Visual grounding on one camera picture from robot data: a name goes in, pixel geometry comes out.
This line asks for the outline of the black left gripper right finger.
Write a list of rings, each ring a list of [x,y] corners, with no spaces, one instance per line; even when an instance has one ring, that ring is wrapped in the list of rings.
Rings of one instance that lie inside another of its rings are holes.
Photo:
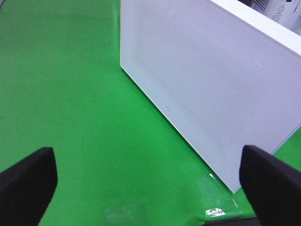
[[[301,224],[299,170],[254,145],[245,145],[239,181],[263,226]]]

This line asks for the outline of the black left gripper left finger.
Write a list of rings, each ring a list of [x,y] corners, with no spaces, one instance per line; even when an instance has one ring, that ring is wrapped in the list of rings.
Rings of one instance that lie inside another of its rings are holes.
[[[37,226],[58,184],[55,152],[43,147],[0,174],[0,224]]]

